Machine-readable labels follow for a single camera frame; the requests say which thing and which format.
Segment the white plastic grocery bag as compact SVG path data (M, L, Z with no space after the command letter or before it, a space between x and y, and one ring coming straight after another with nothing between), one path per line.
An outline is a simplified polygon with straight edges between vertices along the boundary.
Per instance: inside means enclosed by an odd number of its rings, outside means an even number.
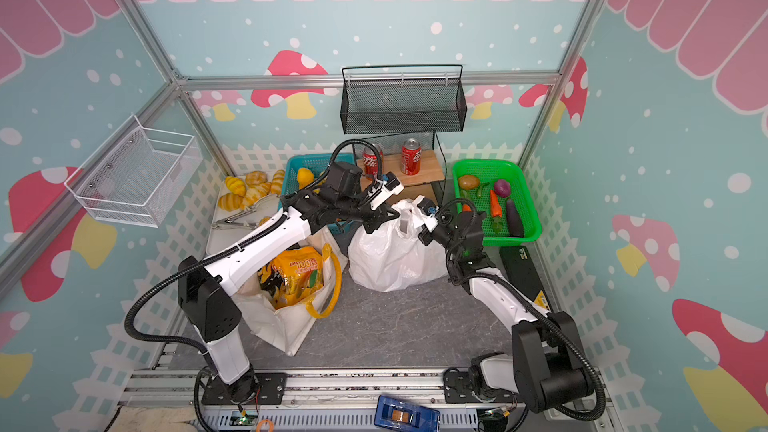
M376 292L394 292L447 276L444 248L419 239L424 221L414 202L404 199L392 208L398 218L372 233L363 227L355 232L348 247L353 281Z

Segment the orange yellow snack bag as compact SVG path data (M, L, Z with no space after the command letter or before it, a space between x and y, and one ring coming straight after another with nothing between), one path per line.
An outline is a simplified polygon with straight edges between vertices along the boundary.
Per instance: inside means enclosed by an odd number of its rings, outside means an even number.
M323 257L312 247L287 250L270 264L283 277L276 309L296 305L324 286Z

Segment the black yellow snack bag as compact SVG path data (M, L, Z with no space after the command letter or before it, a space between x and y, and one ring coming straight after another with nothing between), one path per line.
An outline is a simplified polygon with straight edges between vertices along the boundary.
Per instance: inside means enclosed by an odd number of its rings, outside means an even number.
M259 270L258 278L261 290L267 294L270 302L275 304L283 285L282 275L271 264L267 264Z

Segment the cream canvas tote bag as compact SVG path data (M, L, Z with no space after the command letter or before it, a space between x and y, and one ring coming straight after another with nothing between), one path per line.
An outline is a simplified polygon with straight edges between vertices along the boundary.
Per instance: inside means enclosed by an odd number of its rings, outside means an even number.
M289 356L341 293L348 259L327 227L258 270L232 296L251 332Z

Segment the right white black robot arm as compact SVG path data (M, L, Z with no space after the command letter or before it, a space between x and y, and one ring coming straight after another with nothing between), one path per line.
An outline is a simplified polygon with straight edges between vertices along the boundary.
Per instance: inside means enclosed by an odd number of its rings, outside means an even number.
M457 211L459 204L465 211ZM511 353L473 360L472 394L481 401L509 395L533 413L554 409L577 421L599 419L607 404L605 387L574 320L536 305L504 277L483 249L484 214L467 199L440 208L423 196L414 201L413 213L419 240L444 248L450 282L483 303L511 334Z

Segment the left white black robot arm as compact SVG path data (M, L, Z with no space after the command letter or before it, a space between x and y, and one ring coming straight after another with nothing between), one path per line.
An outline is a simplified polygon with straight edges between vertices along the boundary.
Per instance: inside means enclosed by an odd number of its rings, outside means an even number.
M193 347L202 353L206 364L227 387L255 389L257 380L238 332L241 312L233 295L279 254L330 224L356 221L372 232L398 216L386 202L402 191L401 183L393 173L377 172L372 184L362 189L361 169L337 160L351 145L369 149L376 158L382 156L377 147L366 140L343 141L320 176L308 186L282 196L280 210L264 225L227 249L201 261L191 260L139 297L126 314L126 333L138 341L170 340ZM198 340L144 333L134 324L140 309L173 283L179 285L180 305L197 328Z

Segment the left red soda can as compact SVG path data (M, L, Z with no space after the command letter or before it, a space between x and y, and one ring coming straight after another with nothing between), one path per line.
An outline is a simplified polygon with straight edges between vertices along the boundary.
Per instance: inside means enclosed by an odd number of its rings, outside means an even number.
M367 178L373 180L377 177L382 158L383 151L379 144L372 143L371 146L363 147L363 170Z

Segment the red soda can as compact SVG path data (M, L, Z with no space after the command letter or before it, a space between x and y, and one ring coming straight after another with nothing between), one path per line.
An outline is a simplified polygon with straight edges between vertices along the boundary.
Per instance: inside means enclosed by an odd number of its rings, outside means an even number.
M417 175L421 167L422 145L415 138L408 138L402 144L401 171L407 176Z
M379 144L372 143L371 146L363 147L363 170L367 178L373 180L377 177L382 158L383 151Z

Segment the orange carrot toy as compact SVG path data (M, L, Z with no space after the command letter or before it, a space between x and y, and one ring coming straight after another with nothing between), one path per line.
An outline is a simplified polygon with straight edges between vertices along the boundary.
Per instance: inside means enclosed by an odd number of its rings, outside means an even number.
M494 190L491 190L489 193L489 201L490 201L491 217L493 219L502 218L503 208L501 207L499 198L495 194Z

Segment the brown potato toy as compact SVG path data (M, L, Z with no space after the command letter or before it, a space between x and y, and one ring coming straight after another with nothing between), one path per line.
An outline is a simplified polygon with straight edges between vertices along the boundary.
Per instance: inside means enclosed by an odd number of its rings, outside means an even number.
M458 178L458 186L461 190L464 191L475 190L480 186L480 184L480 179L471 174L462 175Z

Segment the dark eggplant toy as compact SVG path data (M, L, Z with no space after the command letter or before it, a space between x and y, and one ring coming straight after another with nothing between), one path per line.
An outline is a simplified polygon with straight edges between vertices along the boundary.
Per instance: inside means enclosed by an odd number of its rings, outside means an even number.
M525 227L521 215L512 199L505 204L506 223L510 237L522 238L525 236Z

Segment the purple onion toy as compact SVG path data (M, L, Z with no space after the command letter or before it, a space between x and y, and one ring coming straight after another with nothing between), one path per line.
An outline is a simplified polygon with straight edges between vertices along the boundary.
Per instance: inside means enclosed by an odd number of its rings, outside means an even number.
M500 198L508 198L511 195L511 185L504 179L496 180L493 185L493 190Z

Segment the black flat box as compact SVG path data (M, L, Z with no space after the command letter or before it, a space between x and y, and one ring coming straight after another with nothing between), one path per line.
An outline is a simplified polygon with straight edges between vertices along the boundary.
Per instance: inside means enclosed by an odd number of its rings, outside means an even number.
M543 282L528 249L522 245L504 247L499 253L507 280L537 306L550 312Z

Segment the green plastic vegetable basket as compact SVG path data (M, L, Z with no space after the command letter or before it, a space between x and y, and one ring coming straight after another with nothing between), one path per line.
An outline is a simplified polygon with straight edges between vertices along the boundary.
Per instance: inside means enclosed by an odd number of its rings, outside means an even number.
M471 200L482 222L483 245L512 247L536 241L542 226L525 176L516 164L499 159L464 159L452 167L454 191Z

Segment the blue device on rail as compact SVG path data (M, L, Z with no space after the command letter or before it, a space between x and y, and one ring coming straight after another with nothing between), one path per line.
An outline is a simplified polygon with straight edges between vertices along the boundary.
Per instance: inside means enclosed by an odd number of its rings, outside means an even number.
M432 408L404 402L389 396L380 396L373 424L389 431L438 432L441 413Z

